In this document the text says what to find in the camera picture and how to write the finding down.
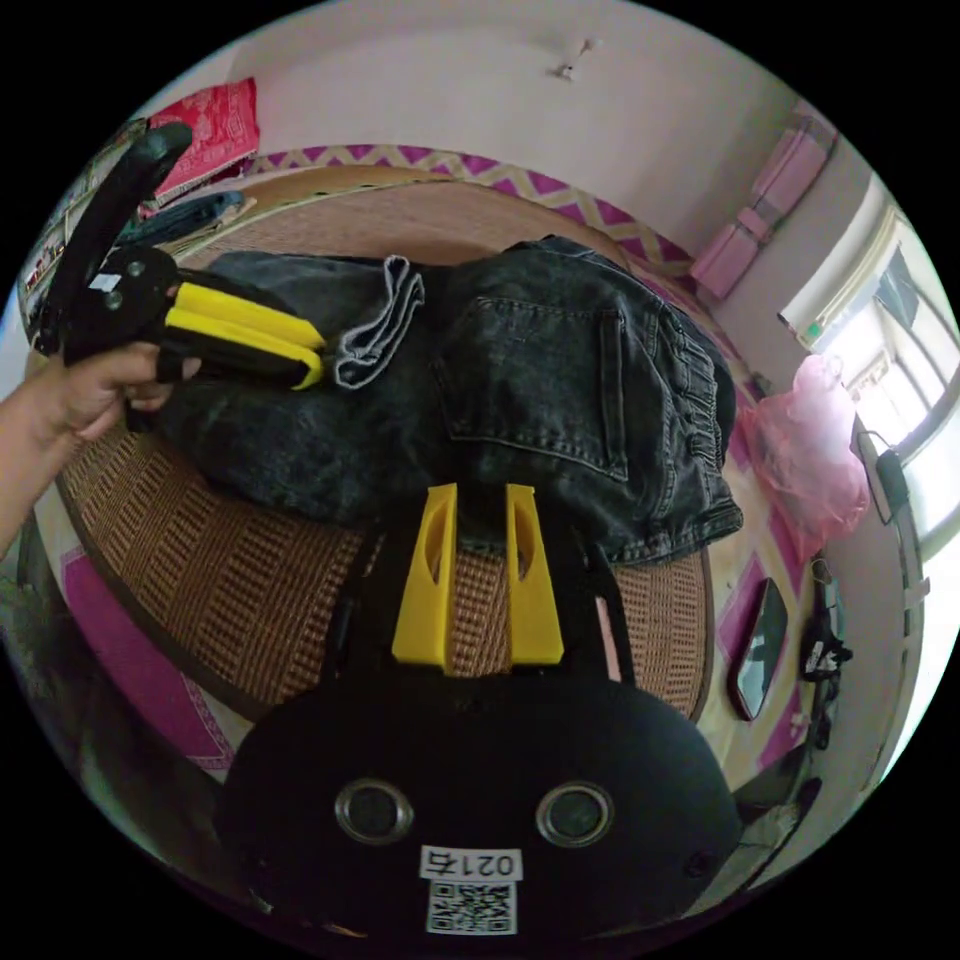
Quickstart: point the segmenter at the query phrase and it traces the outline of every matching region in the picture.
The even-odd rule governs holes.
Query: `yellow 3d printed part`
[[[431,487],[393,636],[399,663],[452,667],[457,486]]]
[[[516,484],[507,485],[507,589],[513,665],[555,666],[563,639],[534,490]]]
[[[244,327],[216,317],[192,313],[180,307],[173,307],[167,313],[166,325],[176,330],[220,340],[225,344],[233,343],[251,350],[259,350],[262,353],[289,360],[291,363],[302,364],[306,368],[305,374],[303,379],[293,387],[294,390],[313,386],[323,378],[323,361],[319,354],[307,347],[261,333],[253,327]]]
[[[211,320],[225,320],[308,350],[319,351],[324,346],[323,337],[309,321],[209,287],[181,284],[175,306],[188,313]]]

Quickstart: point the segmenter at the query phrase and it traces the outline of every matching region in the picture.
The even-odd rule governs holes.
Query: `qr code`
[[[515,883],[430,884],[427,933],[490,937],[516,932]]]

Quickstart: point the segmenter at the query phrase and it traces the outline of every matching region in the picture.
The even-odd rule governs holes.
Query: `window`
[[[960,625],[960,328],[923,244],[892,202],[801,340],[841,359],[861,423],[896,448],[921,576],[930,581],[917,679],[886,776],[930,705]]]
[[[960,331],[923,245],[898,212],[891,221],[845,305],[813,326],[811,346],[842,360],[861,422],[899,446],[957,378]]]

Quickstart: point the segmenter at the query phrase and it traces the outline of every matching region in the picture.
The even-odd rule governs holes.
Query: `camera lens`
[[[585,847],[609,829],[613,804],[599,787],[567,783],[551,790],[537,808],[537,829],[558,847]]]
[[[392,784],[355,780],[340,791],[334,812],[341,829],[360,843],[394,843],[406,836],[413,808]]]

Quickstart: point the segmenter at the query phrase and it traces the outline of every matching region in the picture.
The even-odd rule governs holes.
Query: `clothes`
[[[382,268],[240,251],[209,270],[271,291],[342,345],[369,319],[357,323],[342,291],[361,274],[374,284],[372,264]],[[342,526],[425,487],[476,481],[562,498],[614,563],[676,559],[740,528],[720,472],[733,382],[685,314],[559,237],[410,266],[425,302],[402,343],[398,324],[373,351],[362,390],[191,381],[161,411],[160,433],[214,483]],[[371,302],[384,297],[378,282]],[[466,548],[502,550],[502,505],[461,514],[459,527]]]
[[[142,223],[127,224],[117,238],[117,246],[170,243],[216,222],[231,207],[242,205],[243,194],[236,190],[184,200]]]

